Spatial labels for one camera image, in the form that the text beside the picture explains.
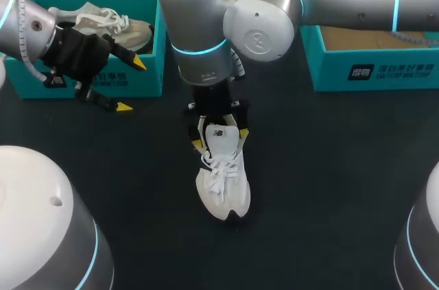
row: shoe tongue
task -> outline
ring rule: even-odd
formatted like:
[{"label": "shoe tongue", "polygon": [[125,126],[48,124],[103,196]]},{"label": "shoe tongue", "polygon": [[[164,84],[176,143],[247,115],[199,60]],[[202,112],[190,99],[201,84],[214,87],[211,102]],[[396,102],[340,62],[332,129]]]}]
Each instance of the shoe tongue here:
[{"label": "shoe tongue", "polygon": [[239,130],[232,125],[209,124],[206,128],[206,142],[212,157],[232,155],[238,148]]}]

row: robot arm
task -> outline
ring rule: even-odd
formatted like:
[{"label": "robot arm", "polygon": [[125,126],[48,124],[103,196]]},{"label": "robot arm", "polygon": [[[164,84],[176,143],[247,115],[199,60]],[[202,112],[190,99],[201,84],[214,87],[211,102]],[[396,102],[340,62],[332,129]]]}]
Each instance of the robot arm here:
[{"label": "robot arm", "polygon": [[[199,73],[200,67],[224,77],[229,47],[216,47],[225,38],[247,57],[271,61],[289,49],[300,25],[393,32],[439,29],[439,0],[161,0],[161,5],[183,78]],[[199,63],[201,58],[188,54],[209,49],[207,68],[207,56]]]},{"label": "robot arm", "polygon": [[224,32],[247,57],[270,61],[288,50],[299,25],[434,32],[438,17],[439,0],[236,0]]},{"label": "robot arm", "polygon": [[[108,111],[127,108],[91,88],[95,76],[106,66],[109,55],[139,71],[145,69],[135,52],[116,44],[109,35],[102,38],[96,34],[86,36],[71,28],[59,28],[50,12],[29,0],[0,0],[0,52],[22,60],[47,88],[51,88],[57,75],[77,80],[75,97]],[[38,59],[51,68],[48,76],[33,67]],[[4,73],[4,64],[0,61],[0,87]]]}]

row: white cable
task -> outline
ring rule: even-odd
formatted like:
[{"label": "white cable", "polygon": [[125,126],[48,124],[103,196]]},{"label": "white cable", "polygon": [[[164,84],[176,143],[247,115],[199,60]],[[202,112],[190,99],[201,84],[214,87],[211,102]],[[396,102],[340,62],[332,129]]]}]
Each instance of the white cable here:
[{"label": "white cable", "polygon": [[19,0],[19,42],[20,42],[20,53],[23,63],[26,65],[27,70],[38,80],[44,82],[47,77],[41,74],[31,63],[29,56],[27,55],[27,44],[26,44],[26,0]]},{"label": "white cable", "polygon": [[239,77],[244,76],[246,74],[246,71],[244,70],[244,66],[242,65],[241,58],[239,58],[235,50],[230,49],[230,52],[232,53],[232,60],[233,64],[235,65],[235,75]]},{"label": "white cable", "polygon": [[439,45],[439,40],[428,40],[426,38],[412,38],[399,32],[390,32],[390,35],[398,40],[413,43],[415,45]]}]

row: logo on robot joint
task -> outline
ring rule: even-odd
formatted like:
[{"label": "logo on robot joint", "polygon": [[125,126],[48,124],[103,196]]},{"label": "logo on robot joint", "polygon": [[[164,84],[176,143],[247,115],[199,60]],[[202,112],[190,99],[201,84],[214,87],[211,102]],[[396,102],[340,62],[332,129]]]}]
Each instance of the logo on robot joint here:
[{"label": "logo on robot joint", "polygon": [[262,31],[247,32],[244,41],[246,48],[257,55],[263,55],[272,49],[270,37]]}]

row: shoelace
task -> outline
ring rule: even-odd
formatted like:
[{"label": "shoelace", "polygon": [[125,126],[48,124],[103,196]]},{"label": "shoelace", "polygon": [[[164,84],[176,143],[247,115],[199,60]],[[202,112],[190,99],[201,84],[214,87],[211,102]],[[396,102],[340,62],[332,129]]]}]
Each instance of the shoelace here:
[{"label": "shoelace", "polygon": [[224,203],[226,179],[235,178],[235,181],[237,180],[238,166],[235,161],[241,154],[242,149],[233,155],[218,155],[214,158],[211,157],[209,151],[205,151],[201,155],[201,161],[211,170],[211,179],[204,183],[204,188],[209,192],[220,194],[222,203]]},{"label": "shoelace", "polygon": [[109,27],[109,26],[115,26],[115,33],[119,34],[124,29],[126,29],[130,21],[128,20],[128,16],[121,15],[117,12],[115,12],[113,9],[110,8],[102,8],[101,13],[107,14],[102,21],[102,23],[98,24],[98,27]]}]

